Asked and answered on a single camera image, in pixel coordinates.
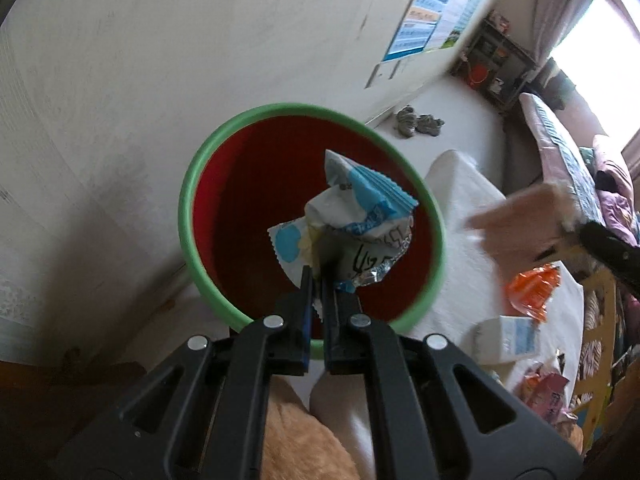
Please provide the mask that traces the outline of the white blue milk carton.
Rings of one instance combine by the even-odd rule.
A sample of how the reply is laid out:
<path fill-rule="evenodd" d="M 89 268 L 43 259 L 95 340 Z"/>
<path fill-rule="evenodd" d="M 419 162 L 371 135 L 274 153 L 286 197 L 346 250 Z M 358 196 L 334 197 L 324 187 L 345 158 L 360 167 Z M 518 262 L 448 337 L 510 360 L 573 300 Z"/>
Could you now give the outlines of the white blue milk carton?
<path fill-rule="evenodd" d="M 477 324 L 473 356 L 480 365 L 499 365 L 536 356 L 540 351 L 538 323 L 527 316 L 500 315 Z"/>

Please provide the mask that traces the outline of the wall poster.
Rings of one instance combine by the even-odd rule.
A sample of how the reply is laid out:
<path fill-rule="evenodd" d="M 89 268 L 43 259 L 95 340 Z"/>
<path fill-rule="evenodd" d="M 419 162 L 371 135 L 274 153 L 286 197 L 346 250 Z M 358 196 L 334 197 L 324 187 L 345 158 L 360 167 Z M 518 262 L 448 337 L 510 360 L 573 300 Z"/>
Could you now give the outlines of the wall poster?
<path fill-rule="evenodd" d="M 453 47 L 482 0 L 411 0 L 382 61 Z"/>

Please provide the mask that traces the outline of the red bucket on shelf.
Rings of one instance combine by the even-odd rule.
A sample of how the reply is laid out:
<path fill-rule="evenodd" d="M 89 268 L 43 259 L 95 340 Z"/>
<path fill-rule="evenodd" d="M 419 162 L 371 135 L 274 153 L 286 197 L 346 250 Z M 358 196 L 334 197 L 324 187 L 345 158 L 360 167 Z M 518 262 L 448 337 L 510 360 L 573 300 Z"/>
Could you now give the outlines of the red bucket on shelf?
<path fill-rule="evenodd" d="M 471 88 L 478 88 L 484 84 L 489 75 L 488 68 L 482 63 L 474 63 L 468 65 L 468 73 L 466 74 L 466 82 Z"/>

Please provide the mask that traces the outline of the grey shoe right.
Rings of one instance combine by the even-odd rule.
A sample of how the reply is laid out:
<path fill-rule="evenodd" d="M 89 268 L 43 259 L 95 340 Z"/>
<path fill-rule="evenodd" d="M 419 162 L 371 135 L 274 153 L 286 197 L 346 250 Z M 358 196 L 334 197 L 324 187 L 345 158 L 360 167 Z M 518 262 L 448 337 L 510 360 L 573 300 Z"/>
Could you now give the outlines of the grey shoe right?
<path fill-rule="evenodd" d="M 427 134 L 428 136 L 439 136 L 445 122 L 433 115 L 423 114 L 416 120 L 416 132 Z"/>

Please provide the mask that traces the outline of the dark storage shelf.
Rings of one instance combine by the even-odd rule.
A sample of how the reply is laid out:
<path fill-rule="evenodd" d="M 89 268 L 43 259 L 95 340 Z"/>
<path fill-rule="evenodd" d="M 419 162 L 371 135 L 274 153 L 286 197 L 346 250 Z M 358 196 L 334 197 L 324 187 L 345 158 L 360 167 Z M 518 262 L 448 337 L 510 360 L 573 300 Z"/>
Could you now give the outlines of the dark storage shelf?
<path fill-rule="evenodd" d="M 468 84 L 468 65 L 484 64 L 489 70 L 484 84 L 478 88 L 468 86 L 480 92 L 500 113 L 510 110 L 537 68 L 530 53 L 509 36 L 508 25 L 502 18 L 495 23 L 487 15 L 450 70 L 452 76 Z"/>

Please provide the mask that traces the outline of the red bin green rim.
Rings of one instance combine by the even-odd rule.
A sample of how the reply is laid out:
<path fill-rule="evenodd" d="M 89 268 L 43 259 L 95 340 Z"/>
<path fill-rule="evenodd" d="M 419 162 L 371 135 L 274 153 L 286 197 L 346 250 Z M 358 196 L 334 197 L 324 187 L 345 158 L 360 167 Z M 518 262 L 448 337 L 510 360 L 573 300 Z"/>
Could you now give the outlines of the red bin green rim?
<path fill-rule="evenodd" d="M 433 195 L 392 144 L 328 108 L 276 103 L 218 127 L 195 153 L 178 208 L 183 257 L 214 313 L 240 332 L 273 313 L 295 285 L 277 262 L 268 230 L 303 214 L 326 188 L 324 153 L 385 174 L 415 198 L 412 241 L 381 283 L 359 289 L 364 312 L 400 334 L 434 306 L 445 274 L 445 232 Z"/>

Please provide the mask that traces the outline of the white blue snack wrapper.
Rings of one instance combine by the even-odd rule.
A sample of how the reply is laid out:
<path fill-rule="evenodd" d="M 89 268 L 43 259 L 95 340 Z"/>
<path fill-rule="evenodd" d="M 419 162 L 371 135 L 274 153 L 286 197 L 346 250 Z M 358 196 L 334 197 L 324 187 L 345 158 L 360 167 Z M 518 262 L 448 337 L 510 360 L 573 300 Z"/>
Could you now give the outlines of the white blue snack wrapper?
<path fill-rule="evenodd" d="M 296 286 L 303 268 L 314 273 L 337 262 L 346 292 L 378 283 L 407 252 L 419 202 L 395 181 L 334 151 L 324 154 L 328 187 L 298 219 L 268 230 L 278 263 Z"/>

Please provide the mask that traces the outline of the pink snack bag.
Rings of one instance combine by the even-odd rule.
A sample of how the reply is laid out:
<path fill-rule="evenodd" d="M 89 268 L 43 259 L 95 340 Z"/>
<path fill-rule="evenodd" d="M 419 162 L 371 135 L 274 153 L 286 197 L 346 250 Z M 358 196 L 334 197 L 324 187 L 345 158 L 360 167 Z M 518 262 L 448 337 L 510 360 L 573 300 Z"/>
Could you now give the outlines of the pink snack bag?
<path fill-rule="evenodd" d="M 520 385 L 520 399 L 551 425 L 565 406 L 568 379 L 554 366 L 539 363 L 526 370 Z"/>

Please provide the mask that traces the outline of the grey shoe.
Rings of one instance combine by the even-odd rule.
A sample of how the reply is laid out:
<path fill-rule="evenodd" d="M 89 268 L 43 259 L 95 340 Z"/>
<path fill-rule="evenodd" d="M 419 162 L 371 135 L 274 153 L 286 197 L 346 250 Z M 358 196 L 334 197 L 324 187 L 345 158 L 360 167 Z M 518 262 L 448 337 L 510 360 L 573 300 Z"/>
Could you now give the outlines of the grey shoe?
<path fill-rule="evenodd" d="M 423 114 L 416 120 L 416 132 L 427 134 L 428 136 L 439 136 L 445 122 L 433 115 Z"/>
<path fill-rule="evenodd" d="M 414 108 L 406 105 L 395 115 L 396 130 L 404 138 L 412 138 L 416 134 L 416 121 L 418 116 Z"/>

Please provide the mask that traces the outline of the orange fuzzy sleeve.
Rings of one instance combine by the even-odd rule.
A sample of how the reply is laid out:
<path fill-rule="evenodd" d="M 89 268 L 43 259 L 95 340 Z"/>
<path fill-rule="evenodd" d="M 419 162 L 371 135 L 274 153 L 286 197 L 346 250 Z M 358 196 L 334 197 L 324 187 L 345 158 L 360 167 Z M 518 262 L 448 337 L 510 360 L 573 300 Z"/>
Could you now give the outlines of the orange fuzzy sleeve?
<path fill-rule="evenodd" d="M 480 246 L 511 276 L 534 266 L 537 258 L 562 240 L 579 218 L 579 207 L 565 185 L 541 183 L 509 195 L 465 222 L 480 231 Z"/>

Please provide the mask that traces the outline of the orange snack bag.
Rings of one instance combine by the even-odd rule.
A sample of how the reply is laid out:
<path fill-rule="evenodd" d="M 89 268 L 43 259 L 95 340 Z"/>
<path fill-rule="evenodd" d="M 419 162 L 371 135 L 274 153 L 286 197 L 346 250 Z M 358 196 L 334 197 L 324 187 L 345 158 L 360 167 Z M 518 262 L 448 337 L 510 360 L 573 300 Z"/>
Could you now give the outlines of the orange snack bag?
<path fill-rule="evenodd" d="M 547 322 L 547 304 L 561 284 L 560 268 L 546 263 L 519 273 L 506 286 L 511 307 L 538 323 Z"/>

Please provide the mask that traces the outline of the grey shoe left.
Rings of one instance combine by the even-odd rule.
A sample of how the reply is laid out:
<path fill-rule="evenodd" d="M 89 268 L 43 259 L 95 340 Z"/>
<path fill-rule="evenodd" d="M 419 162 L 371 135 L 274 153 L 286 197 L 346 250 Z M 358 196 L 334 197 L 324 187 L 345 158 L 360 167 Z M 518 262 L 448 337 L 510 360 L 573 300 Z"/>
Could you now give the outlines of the grey shoe left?
<path fill-rule="evenodd" d="M 412 138 L 416 134 L 416 121 L 418 116 L 414 108 L 406 105 L 395 115 L 396 130 L 404 138 Z"/>

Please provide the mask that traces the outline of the white towel cloth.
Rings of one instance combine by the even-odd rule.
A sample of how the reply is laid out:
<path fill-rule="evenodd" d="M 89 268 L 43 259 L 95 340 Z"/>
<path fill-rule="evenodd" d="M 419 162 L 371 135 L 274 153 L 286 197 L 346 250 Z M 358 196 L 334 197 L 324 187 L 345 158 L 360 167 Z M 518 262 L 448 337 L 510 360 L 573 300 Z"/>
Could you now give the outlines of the white towel cloth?
<path fill-rule="evenodd" d="M 437 200 L 445 229 L 445 274 L 442 289 L 407 335 L 421 339 L 441 333 L 465 353 L 473 348 L 475 326 L 506 312 L 504 285 L 495 261 L 480 247 L 480 233 L 465 221 L 477 211 L 495 206 L 504 195 L 457 151 L 446 151 L 432 163 L 424 179 Z M 561 284 L 548 305 L 547 322 L 540 328 L 536 360 L 548 361 L 556 352 L 565 356 L 565 392 L 573 393 L 584 329 L 584 289 L 565 266 L 559 266 Z M 322 375 L 310 394 L 310 410 L 333 431 L 352 456 L 360 477 L 373 479 L 374 458 L 366 393 L 360 376 Z"/>

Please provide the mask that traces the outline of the wooden chair frame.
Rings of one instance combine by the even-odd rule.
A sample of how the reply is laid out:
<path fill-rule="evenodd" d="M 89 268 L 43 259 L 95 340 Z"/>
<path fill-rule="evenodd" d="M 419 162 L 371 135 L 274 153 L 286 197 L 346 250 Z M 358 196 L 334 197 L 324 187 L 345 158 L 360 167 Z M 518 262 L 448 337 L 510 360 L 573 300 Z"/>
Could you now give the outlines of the wooden chair frame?
<path fill-rule="evenodd" d="M 611 394 L 617 287 L 613 274 L 602 268 L 583 280 L 582 288 L 584 331 L 570 408 L 582 427 L 582 454 L 586 454 Z"/>

